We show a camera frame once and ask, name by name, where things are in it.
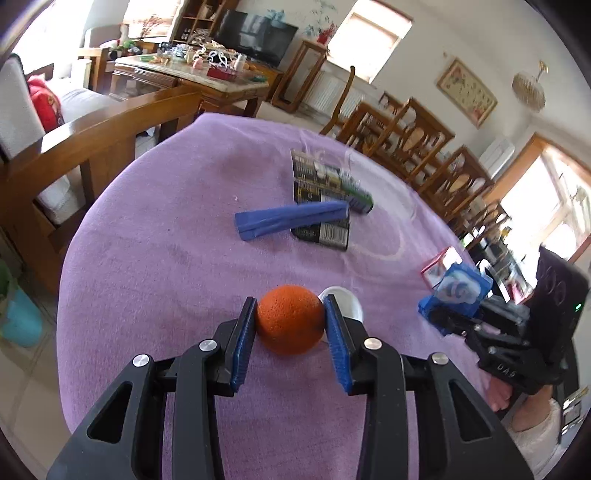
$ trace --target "white cup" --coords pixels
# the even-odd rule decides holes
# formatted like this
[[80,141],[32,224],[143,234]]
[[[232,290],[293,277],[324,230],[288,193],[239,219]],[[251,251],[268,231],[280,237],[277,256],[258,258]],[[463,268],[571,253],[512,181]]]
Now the white cup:
[[[328,295],[335,296],[336,303],[339,306],[340,314],[343,317],[348,317],[363,323],[363,308],[361,308],[361,302],[353,294],[353,292],[343,287],[328,287],[324,292],[318,295],[318,298],[320,301],[324,301]],[[326,332],[322,336],[322,340],[328,342],[326,339]]]

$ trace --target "window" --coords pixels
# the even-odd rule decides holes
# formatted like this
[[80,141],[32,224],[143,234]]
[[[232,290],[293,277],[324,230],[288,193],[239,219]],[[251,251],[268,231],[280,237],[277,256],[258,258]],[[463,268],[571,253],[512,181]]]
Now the window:
[[91,0],[56,0],[41,12],[13,50],[25,73],[50,63],[56,64],[56,77],[64,73],[65,65],[76,58],[91,4]]
[[130,38],[168,37],[181,0],[130,0],[123,23]]
[[532,286],[540,244],[569,259],[591,235],[590,174],[571,166],[572,158],[545,145],[501,201],[512,218],[507,245]]
[[413,21],[377,0],[358,0],[329,42],[329,60],[371,83]]

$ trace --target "red box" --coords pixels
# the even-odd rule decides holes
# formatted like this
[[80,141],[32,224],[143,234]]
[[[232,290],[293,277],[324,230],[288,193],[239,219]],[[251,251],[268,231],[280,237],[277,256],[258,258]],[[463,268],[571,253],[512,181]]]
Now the red box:
[[236,70],[212,65],[207,71],[207,76],[219,80],[226,80],[227,82],[234,82],[236,80]]

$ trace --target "air conditioner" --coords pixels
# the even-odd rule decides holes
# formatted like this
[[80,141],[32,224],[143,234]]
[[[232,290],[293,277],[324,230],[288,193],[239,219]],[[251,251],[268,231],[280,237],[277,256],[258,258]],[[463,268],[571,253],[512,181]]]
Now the air conditioner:
[[515,145],[505,137],[497,138],[480,157],[480,164],[494,177],[515,153]]

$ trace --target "red pillow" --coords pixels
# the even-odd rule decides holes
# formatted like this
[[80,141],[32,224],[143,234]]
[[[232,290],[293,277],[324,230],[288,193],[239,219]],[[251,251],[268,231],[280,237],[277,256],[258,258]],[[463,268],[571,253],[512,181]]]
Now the red pillow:
[[37,111],[39,120],[45,132],[51,132],[54,128],[64,124],[61,115],[61,105],[55,93],[53,93],[40,76],[32,76],[27,80],[29,93],[33,106]]

